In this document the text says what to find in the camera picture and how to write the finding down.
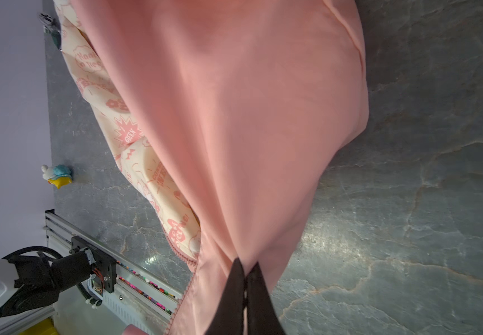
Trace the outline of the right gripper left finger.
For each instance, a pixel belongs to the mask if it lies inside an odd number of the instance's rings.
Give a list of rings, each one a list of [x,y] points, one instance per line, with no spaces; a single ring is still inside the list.
[[[205,334],[241,335],[244,333],[246,279],[240,259],[231,267],[223,294]]]

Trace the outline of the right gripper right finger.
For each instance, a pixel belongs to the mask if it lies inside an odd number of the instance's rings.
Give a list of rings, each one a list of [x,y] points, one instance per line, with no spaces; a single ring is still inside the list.
[[[257,263],[246,278],[246,311],[248,335],[285,335]]]

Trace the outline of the pink zip jacket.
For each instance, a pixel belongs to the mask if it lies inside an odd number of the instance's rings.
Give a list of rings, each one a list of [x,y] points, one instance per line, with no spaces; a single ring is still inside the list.
[[[193,276],[168,334],[205,334],[238,258],[269,295],[319,179],[368,121],[354,1],[56,1],[68,68]]]

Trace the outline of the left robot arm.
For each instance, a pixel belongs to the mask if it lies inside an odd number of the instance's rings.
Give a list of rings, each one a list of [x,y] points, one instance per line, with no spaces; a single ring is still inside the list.
[[[79,286],[93,273],[93,253],[64,257],[41,246],[26,247],[0,259],[0,318],[48,307],[60,293]]]

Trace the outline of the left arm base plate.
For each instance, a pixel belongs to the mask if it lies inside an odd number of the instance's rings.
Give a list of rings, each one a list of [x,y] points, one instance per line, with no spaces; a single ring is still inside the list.
[[[103,290],[107,293],[113,293],[118,279],[116,259],[82,237],[72,237],[71,243],[73,249],[78,248],[81,251],[87,248],[92,252],[94,259],[92,267],[100,274]]]

